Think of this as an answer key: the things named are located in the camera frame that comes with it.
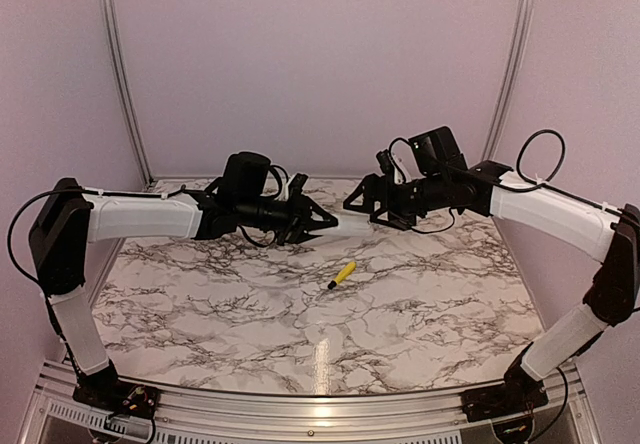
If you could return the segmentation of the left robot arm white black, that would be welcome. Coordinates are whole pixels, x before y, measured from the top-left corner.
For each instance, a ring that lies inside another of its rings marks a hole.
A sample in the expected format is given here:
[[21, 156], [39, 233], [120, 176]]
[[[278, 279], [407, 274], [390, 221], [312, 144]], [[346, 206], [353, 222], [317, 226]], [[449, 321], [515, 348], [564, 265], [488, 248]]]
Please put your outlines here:
[[159, 396], [155, 387], [121, 380], [107, 354], [85, 293], [88, 245], [146, 237], [214, 240], [249, 228], [272, 234], [277, 245], [300, 244], [338, 227], [335, 215], [304, 194], [305, 174], [278, 179], [277, 192], [265, 194], [267, 177], [277, 174], [269, 158], [243, 151], [202, 190], [104, 191], [63, 178], [39, 194], [44, 205], [28, 233], [35, 271], [27, 277], [43, 293], [49, 322], [71, 358], [75, 401], [149, 419]]

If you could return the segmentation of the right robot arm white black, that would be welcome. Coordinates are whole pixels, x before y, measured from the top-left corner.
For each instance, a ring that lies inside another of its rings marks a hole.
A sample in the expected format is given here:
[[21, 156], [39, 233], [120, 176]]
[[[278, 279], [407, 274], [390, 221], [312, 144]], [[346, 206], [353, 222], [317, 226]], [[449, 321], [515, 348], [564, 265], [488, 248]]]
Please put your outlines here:
[[559, 239], [601, 267], [582, 302], [529, 344], [502, 383], [466, 391], [470, 422], [530, 412], [547, 404], [544, 379], [586, 352], [609, 328], [635, 311], [639, 293], [639, 210], [615, 208], [558, 189], [546, 179], [491, 160], [468, 167], [450, 128], [407, 141], [420, 178], [410, 180], [390, 149], [377, 155], [381, 172], [363, 178], [343, 207], [379, 225], [412, 231], [418, 219], [447, 208], [510, 220]]

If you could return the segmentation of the white remote control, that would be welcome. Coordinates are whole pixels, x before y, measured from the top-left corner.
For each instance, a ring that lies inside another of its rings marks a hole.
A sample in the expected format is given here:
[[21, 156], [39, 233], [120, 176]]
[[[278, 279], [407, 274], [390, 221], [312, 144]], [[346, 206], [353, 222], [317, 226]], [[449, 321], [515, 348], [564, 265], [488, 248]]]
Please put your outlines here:
[[373, 227], [364, 215], [340, 214], [337, 225], [319, 231], [321, 236], [364, 237], [373, 233]]

